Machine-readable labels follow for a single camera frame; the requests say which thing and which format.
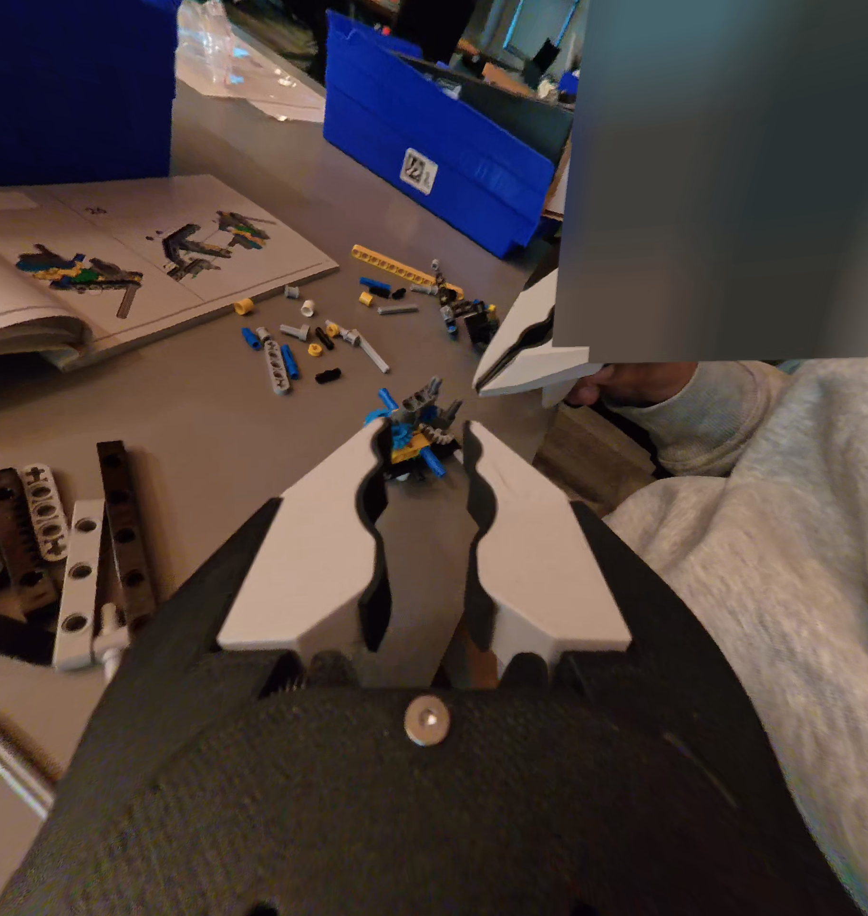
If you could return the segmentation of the lego instruction booklet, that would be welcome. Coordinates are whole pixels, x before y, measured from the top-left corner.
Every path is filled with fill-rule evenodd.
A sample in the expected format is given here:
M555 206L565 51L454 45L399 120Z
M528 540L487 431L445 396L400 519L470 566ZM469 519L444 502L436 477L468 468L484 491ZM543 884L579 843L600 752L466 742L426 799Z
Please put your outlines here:
M70 371L338 268L209 175L0 188L0 356Z

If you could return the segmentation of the blue plastic storage bin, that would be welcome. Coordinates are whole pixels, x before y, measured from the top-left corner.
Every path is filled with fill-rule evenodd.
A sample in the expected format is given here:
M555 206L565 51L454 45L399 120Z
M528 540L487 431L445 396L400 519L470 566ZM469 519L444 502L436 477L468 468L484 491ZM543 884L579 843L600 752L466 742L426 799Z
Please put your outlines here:
M0 1L0 187L166 177L177 1Z
M415 57L327 15L323 136L497 258L544 228L573 111Z

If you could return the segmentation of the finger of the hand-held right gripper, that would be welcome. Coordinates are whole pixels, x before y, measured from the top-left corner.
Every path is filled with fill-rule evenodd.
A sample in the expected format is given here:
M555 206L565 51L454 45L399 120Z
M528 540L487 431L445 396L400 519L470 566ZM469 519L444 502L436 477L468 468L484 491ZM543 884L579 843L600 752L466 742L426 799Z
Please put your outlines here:
M523 290L486 347L474 381L493 381L523 351L549 343L553 335L558 270Z
M540 345L515 353L504 364L495 364L487 371L477 372L474 389L479 396L509 396L539 392L541 405L559 405L576 383L595 375L603 363L589 363L586 347Z

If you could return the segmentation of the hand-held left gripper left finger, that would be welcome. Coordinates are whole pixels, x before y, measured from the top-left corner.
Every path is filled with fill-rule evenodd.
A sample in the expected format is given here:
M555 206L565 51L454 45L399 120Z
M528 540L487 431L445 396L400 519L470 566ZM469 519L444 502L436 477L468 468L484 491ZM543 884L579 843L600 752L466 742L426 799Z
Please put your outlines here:
M391 423L376 418L302 476L278 511L218 634L225 650L376 652L392 593L376 522Z

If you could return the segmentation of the person's right hand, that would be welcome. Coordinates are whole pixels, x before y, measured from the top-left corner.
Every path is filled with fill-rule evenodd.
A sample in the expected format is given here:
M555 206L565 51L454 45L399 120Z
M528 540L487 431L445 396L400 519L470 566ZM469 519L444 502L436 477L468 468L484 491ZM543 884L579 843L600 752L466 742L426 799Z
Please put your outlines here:
M678 395L692 381L697 362L606 364L580 379L564 399L567 406L645 408Z

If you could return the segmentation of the person's right forearm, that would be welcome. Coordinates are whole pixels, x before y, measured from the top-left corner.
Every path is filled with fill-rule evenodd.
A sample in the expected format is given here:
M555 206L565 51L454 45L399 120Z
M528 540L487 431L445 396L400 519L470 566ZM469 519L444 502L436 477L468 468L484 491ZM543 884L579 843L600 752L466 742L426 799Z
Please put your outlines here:
M602 402L648 435L670 475L729 475L794 377L757 361L702 362L691 380L655 405Z

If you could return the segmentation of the white lego connector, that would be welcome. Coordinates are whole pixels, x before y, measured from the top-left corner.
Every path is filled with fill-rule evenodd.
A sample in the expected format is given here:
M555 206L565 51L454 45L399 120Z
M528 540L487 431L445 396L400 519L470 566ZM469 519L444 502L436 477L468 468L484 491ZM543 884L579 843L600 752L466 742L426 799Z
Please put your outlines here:
M130 629L122 610L113 602L103 604L92 649L93 659L102 667L106 684L114 679L130 640Z

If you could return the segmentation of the short grey lego beam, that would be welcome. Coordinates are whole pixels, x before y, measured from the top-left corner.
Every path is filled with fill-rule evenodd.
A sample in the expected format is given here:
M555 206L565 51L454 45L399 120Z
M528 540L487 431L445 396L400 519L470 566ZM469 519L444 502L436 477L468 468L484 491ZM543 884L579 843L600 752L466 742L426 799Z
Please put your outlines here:
M31 463L18 471L39 554L45 562L60 562L69 551L70 525L51 467Z

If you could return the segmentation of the multicoloured lego gear assembly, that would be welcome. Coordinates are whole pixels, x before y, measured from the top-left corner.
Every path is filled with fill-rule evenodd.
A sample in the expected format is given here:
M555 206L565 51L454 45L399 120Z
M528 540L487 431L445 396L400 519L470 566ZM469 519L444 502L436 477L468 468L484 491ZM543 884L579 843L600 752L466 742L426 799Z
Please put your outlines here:
M402 399L396 399L386 387L378 390L381 407L368 413L364 424L376 418L390 420L392 449L386 479L423 482L427 473L442 479L448 459L463 462L462 445L452 429L463 402L456 399L449 406L440 406L441 387L442 378L434 375Z

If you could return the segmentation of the black lego beam sub-assembly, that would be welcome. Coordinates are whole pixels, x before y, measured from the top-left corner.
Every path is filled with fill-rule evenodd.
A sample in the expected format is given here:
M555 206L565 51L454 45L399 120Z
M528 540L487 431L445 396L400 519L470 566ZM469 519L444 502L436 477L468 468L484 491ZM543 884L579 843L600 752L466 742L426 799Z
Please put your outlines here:
M459 340L462 325L474 351L483 354L500 326L496 306L464 299L446 283L440 271L435 273L435 291L440 318L451 340Z

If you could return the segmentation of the black lego frame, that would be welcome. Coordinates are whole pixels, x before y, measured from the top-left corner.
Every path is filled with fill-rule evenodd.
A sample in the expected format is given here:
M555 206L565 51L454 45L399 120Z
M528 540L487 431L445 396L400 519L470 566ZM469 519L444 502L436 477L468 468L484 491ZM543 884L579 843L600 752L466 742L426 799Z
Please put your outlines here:
M59 604L59 592L42 560L26 490L18 472L0 469L0 557L26 618Z

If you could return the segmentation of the grey lego axle with connector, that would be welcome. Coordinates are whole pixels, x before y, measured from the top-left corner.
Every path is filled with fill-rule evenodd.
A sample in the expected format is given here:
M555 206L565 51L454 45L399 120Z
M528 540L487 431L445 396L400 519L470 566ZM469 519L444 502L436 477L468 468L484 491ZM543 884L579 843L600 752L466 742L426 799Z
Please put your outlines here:
M382 359L382 356L371 346L365 336L357 329L339 326L328 319L324 322L326 333L334 339L341 340L352 348L360 349L383 374L389 374L391 367Z

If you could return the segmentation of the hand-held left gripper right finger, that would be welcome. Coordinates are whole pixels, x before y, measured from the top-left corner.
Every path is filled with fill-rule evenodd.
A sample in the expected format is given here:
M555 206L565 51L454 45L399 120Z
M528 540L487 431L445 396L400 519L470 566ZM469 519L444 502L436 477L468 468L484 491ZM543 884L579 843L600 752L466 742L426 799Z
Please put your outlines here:
M626 650L632 635L579 505L479 421L464 424L463 467L476 525L463 620L498 675L520 655L552 673L567 653Z

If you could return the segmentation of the grey zip hoodie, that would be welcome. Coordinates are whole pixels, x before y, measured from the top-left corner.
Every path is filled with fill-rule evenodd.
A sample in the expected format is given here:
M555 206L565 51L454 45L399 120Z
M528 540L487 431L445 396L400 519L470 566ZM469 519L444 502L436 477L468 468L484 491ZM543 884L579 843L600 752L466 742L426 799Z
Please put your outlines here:
M868 913L868 358L792 375L729 475L671 475L606 522L713 636Z

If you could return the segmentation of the long yellow lego beam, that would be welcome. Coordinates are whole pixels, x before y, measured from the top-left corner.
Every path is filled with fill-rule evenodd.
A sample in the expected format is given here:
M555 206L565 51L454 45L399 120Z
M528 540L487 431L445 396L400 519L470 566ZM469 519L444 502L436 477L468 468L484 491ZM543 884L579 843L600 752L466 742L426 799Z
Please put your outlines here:
M383 271L402 281L407 281L409 284L425 287L432 286L435 290L442 288L455 293L458 299L465 298L463 288L446 281L444 275L440 271L430 272L414 269L400 261L389 258L388 256L361 245L353 245L351 247L351 257L369 268Z

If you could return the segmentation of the clear plastic bags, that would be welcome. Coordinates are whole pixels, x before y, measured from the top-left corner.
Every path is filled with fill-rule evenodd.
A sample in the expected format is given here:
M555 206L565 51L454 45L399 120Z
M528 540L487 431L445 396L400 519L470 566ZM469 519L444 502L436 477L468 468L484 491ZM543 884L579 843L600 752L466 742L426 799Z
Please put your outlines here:
M179 6L176 78L204 96L244 101L273 121L324 121L322 92L293 64L237 34L221 2Z

